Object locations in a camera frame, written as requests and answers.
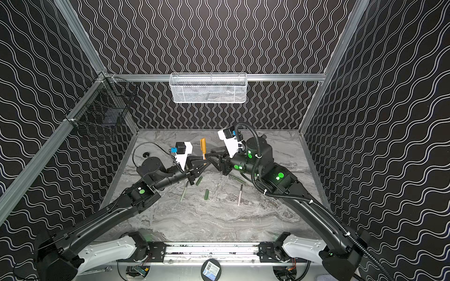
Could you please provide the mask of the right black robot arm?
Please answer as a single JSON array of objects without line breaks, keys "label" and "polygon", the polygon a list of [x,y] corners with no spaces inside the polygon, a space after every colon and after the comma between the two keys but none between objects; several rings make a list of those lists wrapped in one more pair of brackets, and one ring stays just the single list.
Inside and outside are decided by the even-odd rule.
[{"label": "right black robot arm", "polygon": [[383,276],[393,277],[382,263],[368,251],[370,234],[355,231],[312,196],[298,178],[286,167],[276,163],[272,146],[266,136],[259,136],[249,124],[237,123],[218,131],[224,147],[205,157],[224,175],[235,170],[248,179],[265,197],[280,200],[297,213],[320,236],[320,240],[298,238],[293,234],[279,237],[286,258],[301,258],[320,263],[339,281],[355,277],[363,257],[366,257]]}]

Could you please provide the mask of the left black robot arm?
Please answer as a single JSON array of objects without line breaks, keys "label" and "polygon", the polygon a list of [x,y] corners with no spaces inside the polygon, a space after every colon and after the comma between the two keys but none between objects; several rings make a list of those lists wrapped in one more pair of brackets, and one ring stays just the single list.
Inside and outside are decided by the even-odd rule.
[{"label": "left black robot arm", "polygon": [[137,167],[140,180],[89,218],[58,233],[43,234],[35,242],[35,267],[41,281],[71,281],[77,275],[117,259],[142,261],[148,243],[131,233],[118,240],[93,242],[121,222],[142,213],[160,199],[159,191],[187,180],[191,185],[211,164],[201,156],[186,158],[186,167],[166,168],[161,160],[148,157]]}]

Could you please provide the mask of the pink pen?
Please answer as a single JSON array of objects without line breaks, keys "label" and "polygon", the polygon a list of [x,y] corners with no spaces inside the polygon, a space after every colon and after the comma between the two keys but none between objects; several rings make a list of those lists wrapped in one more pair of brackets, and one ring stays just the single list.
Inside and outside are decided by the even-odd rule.
[{"label": "pink pen", "polygon": [[238,195],[238,199],[237,199],[237,205],[238,206],[240,206],[240,204],[241,204],[242,193],[243,193],[243,184],[239,188],[239,195]]}]

